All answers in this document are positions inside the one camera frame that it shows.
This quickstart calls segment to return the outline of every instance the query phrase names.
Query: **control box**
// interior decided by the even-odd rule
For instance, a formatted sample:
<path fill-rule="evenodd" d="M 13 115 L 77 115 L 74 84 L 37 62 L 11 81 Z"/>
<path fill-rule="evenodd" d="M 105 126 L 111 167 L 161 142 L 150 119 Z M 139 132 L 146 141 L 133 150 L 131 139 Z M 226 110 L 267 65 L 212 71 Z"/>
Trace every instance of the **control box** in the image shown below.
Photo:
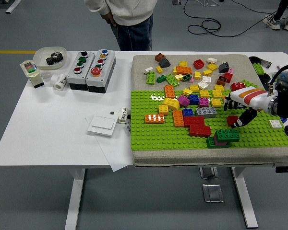
<path fill-rule="evenodd" d="M 67 76 L 67 81 L 72 90 L 88 90 L 85 78 L 94 59 L 95 53 L 93 52 L 83 51 L 78 53 Z"/>
<path fill-rule="evenodd" d="M 96 58 L 86 76 L 89 92 L 105 93 L 107 91 L 114 66 L 114 50 L 98 50 Z"/>

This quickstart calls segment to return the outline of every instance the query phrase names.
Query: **pink lego brick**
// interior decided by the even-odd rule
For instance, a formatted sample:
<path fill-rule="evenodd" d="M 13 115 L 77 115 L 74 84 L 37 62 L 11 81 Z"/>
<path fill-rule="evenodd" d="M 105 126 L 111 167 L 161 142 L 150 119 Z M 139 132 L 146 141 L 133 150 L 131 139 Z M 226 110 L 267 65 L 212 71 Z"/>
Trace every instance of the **pink lego brick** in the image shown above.
<path fill-rule="evenodd" d="M 201 97 L 200 98 L 200 102 L 199 102 L 199 107 L 202 108 L 202 107 L 208 107 L 209 106 L 209 99 L 208 98 L 204 98 L 204 97 Z"/>

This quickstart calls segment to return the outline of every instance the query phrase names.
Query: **red button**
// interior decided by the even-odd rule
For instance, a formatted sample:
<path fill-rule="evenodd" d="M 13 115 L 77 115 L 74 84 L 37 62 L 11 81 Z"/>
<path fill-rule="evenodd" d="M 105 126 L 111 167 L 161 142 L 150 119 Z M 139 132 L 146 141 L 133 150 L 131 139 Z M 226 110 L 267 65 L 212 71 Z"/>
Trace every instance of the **red button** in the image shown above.
<path fill-rule="evenodd" d="M 91 69 L 91 73 L 94 75 L 94 76 L 98 76 L 101 72 L 101 69 L 98 68 L 98 67 L 94 67 Z"/>

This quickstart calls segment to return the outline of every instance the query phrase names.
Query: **blue lego brick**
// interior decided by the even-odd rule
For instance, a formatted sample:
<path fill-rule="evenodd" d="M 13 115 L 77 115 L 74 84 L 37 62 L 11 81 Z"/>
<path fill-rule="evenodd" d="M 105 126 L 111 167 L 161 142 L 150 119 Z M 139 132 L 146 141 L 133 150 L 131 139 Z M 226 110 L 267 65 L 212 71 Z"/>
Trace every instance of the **blue lego brick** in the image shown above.
<path fill-rule="evenodd" d="M 194 116 L 193 110 L 190 108 L 184 108 L 182 110 L 183 116 Z"/>
<path fill-rule="evenodd" d="M 190 104 L 198 104 L 200 99 L 197 94 L 190 94 L 189 95 Z"/>

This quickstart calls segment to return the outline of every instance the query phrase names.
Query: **purple lego brick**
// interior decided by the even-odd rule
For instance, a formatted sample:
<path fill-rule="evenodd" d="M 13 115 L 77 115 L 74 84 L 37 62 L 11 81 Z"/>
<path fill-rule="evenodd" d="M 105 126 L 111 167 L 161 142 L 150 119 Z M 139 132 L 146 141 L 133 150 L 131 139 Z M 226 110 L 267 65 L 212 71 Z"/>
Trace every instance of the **purple lego brick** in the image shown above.
<path fill-rule="evenodd" d="M 202 108 L 202 107 L 208 107 L 209 106 L 209 100 L 208 98 L 204 98 L 204 97 L 201 97 L 200 98 L 200 102 L 199 102 L 199 107 Z"/>
<path fill-rule="evenodd" d="M 180 95 L 177 99 L 179 103 L 185 107 L 190 104 L 190 100 L 185 95 Z"/>

